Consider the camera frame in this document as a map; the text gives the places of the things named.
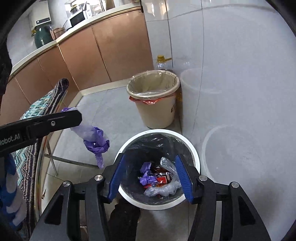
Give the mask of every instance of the copper container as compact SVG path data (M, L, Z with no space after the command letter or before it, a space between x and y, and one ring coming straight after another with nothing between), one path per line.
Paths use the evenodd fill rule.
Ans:
M55 39L57 39L58 37L60 37L65 32L66 32L65 28L55 28L51 32L51 35L52 35L52 38L55 40Z

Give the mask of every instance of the metal screw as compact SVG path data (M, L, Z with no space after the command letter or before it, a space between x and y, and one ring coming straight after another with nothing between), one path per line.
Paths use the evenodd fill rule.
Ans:
M204 175L200 175L200 176L199 176L199 179L200 179L201 181L206 181L206 180L207 180L207 177L204 176Z
M103 179L103 176L102 176L102 175L96 175L96 176L94 177L94 179L95 179L96 181L100 181L100 180Z
M64 181L64 182L63 182L63 186L64 186L64 187L68 187L69 185L70 185L70 181Z
M231 183L231 186L232 186L233 188L238 188L238 187L239 187L239 184L238 184L237 182L232 182L232 183Z

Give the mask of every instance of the beige trash can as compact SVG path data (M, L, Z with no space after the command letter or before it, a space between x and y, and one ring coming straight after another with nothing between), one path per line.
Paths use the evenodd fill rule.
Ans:
M131 78L126 89L146 126L168 127L174 120L179 78L165 70L151 70Z

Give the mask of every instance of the green jar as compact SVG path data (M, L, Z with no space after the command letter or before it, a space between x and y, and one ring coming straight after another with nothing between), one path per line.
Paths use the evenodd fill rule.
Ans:
M34 41L35 41L36 48L40 48L43 45L53 41L52 36L50 34L50 31L52 31L52 28L50 25L36 26L35 30L36 30L36 33L34 35Z

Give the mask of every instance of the tile floor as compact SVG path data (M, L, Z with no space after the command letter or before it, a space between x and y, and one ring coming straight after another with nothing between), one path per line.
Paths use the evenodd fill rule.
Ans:
M126 88L116 88L101 91L84 96L77 105L84 120L104 130L104 135L110 139L110 148L103 154L105 165L114 162L115 156L121 146L132 136L148 130L138 114L135 104L128 99ZM176 132L181 132L180 122L176 119L168 127ZM96 164L94 154L89 152L80 139L70 129L63 130L55 147L53 155L80 162ZM42 211L55 191L64 180L73 183L85 182L102 170L88 167L76 166L64 162L55 161L58 175L55 176L51 164L47 169L43 192L46 190L42 200ZM114 209L115 202L106 205L107 217ZM84 202L81 202L81 217L84 216ZM165 237L168 240L187 240L195 215L195 205L187 201L162 211L143 210L141 221L138 224L137 240L147 237L160 240Z

